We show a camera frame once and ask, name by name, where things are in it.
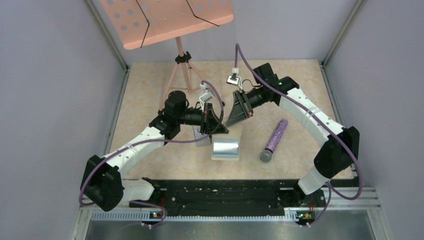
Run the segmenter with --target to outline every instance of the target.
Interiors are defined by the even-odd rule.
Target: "table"
[[[281,79],[292,77],[305,94],[330,118],[335,118],[329,95],[324,83],[319,62],[316,59],[299,60],[251,60],[253,68],[270,63],[274,73]],[[116,128],[111,144],[111,151],[133,139],[157,116],[165,85],[174,67],[174,62],[134,63],[130,69],[128,82],[122,100]],[[224,117],[233,106],[232,92],[237,88],[226,84],[231,74],[233,61],[196,61],[194,63],[207,81],[219,91],[225,102]],[[239,76],[243,79],[254,78],[240,61]],[[197,85],[200,79],[191,74],[191,84]],[[185,87],[181,69],[178,69],[173,83],[174,87]],[[246,90],[251,86],[244,83]],[[190,105],[198,101],[199,91],[187,94]],[[215,112],[219,115],[220,106],[216,98],[212,101]],[[281,119],[288,120],[288,127],[278,145],[272,160],[263,163],[259,154],[267,144],[275,127]],[[149,154],[134,166],[125,179],[170,180],[232,180],[232,179],[298,179],[303,177],[313,166],[319,147],[309,134],[288,112],[274,103],[266,103],[254,109],[253,117],[240,123],[243,133],[240,141],[240,160],[211,160],[212,148],[196,147],[194,143],[169,143]],[[181,125],[181,132],[175,140],[193,139],[191,126]],[[336,179],[352,179],[350,168],[340,172]]]

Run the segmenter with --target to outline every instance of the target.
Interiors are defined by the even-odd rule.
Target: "wall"
[[[69,239],[123,71],[84,1],[0,1],[0,239]]]
[[[125,50],[100,0],[93,2],[127,64],[174,61],[178,55],[174,39]],[[234,20],[231,23],[185,35],[181,38],[182,44],[194,61],[233,60],[237,42],[249,59],[324,60],[355,2],[232,0]]]
[[[369,0],[328,66],[394,239],[422,239],[424,1]]]

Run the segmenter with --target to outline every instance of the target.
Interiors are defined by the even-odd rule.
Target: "gray floor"
[[[286,226],[282,222],[166,222],[149,230],[135,222],[91,221],[86,237],[86,240],[209,239],[374,240],[375,238],[366,211],[328,211],[312,228]]]

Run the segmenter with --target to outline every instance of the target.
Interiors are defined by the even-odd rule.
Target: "black elastic cord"
[[[187,2],[188,7],[190,8],[191,13],[193,14],[193,16],[194,16],[195,18],[200,19],[200,20],[203,20],[203,21],[205,21],[205,22],[207,22],[207,23],[210,23],[210,24],[213,24],[213,25],[215,25],[215,26],[219,27],[219,25],[217,25],[217,24],[215,24],[215,23],[213,23],[213,22],[210,22],[210,21],[208,21],[208,20],[206,20],[206,19],[203,19],[203,18],[201,18],[201,17],[196,16],[195,12],[193,11],[192,6],[190,6],[189,0],[185,0],[185,1]]]
[[[142,6],[141,6],[141,5],[140,5],[140,3],[139,3],[139,0],[135,0],[135,1],[137,2],[137,5],[138,5],[138,7],[140,8],[141,13],[143,13],[144,18],[146,19],[146,22],[147,22],[147,29],[146,29],[146,32],[144,33],[143,41],[141,42],[141,46],[140,46],[140,48],[142,48],[142,47],[143,47],[143,44],[145,43],[145,39],[146,39],[146,36],[147,36],[147,31],[148,31],[148,30],[149,30],[149,28],[150,28],[150,21],[147,19],[147,16],[146,16],[146,14],[145,14],[145,11],[143,11]]]

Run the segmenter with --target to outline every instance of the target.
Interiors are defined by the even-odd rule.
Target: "marble-patterned surface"
[[[269,62],[279,78],[290,76],[299,83],[305,94],[329,117],[334,112],[328,97],[325,83],[317,60],[251,60],[253,68]],[[193,62],[207,81],[219,91],[226,103],[224,116],[228,116],[233,105],[232,92],[236,87],[226,84],[233,61]],[[133,139],[156,116],[161,105],[162,94],[174,67],[174,62],[135,63],[131,67],[125,89],[111,150],[115,150]],[[251,79],[253,76],[239,61],[239,76]],[[190,70],[192,85],[200,79]],[[181,68],[178,69],[174,87],[184,87]],[[249,82],[244,83],[246,90]],[[191,105],[196,104],[199,92],[187,94]],[[216,98],[212,101],[217,114],[220,106]],[[289,124],[278,145],[272,160],[263,163],[259,154],[268,142],[281,119]],[[274,103],[266,103],[254,109],[253,117],[240,123],[243,125],[239,161],[211,160],[211,146],[196,147],[194,143],[169,143],[145,157],[126,176],[127,179],[148,177],[152,179],[295,179],[303,177],[313,166],[313,159],[319,148],[312,136],[288,112]],[[181,126],[175,140],[192,139],[191,126]],[[351,179],[348,168],[336,178]]]

